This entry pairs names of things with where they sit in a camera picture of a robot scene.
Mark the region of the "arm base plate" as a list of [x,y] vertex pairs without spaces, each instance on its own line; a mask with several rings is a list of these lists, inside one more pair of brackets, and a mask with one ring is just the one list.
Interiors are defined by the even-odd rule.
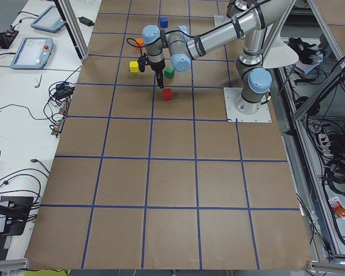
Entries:
[[223,91],[228,122],[272,122],[265,94],[258,103],[249,103],[242,99],[241,87],[225,87]]
[[232,23],[233,18],[227,16],[213,16],[214,28],[220,28],[221,26],[226,26]]

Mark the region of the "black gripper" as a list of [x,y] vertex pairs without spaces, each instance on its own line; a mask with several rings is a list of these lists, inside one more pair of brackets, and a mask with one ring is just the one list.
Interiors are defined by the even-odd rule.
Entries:
[[[140,72],[145,71],[145,67],[147,65],[147,54],[142,53],[138,60],[138,68]],[[149,59],[148,64],[150,65],[151,69],[155,72],[156,74],[156,81],[160,89],[164,88],[164,75],[163,75],[163,70],[165,68],[165,60],[162,59],[160,61],[154,62],[151,59]]]

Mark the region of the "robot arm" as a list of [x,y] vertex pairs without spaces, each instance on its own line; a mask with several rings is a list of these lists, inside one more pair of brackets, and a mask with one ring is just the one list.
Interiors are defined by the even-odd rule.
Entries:
[[230,0],[226,16],[232,18],[234,15],[246,11],[253,2],[252,0]]
[[138,58],[138,68],[144,72],[145,67],[150,66],[155,72],[158,86],[163,88],[163,70],[166,66],[164,49],[169,51],[173,69],[184,72],[190,68],[193,60],[244,37],[243,49],[236,60],[243,88],[235,98],[234,105],[243,114],[255,114],[272,83],[271,74],[261,65],[264,47],[269,39],[266,30],[274,29],[293,5],[293,1],[247,1],[246,10],[235,13],[229,7],[225,22],[195,36],[189,36],[184,25],[166,30],[147,25],[142,31],[146,51]]

